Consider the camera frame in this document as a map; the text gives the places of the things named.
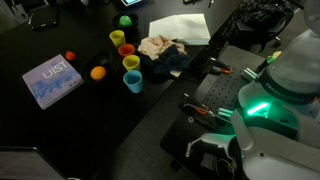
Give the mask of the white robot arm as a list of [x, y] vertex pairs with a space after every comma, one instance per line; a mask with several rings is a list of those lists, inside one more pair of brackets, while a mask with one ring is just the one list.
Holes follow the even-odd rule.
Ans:
[[198, 140], [229, 153], [236, 146], [249, 180], [320, 180], [320, 0], [306, 0], [308, 30], [238, 94], [232, 135]]

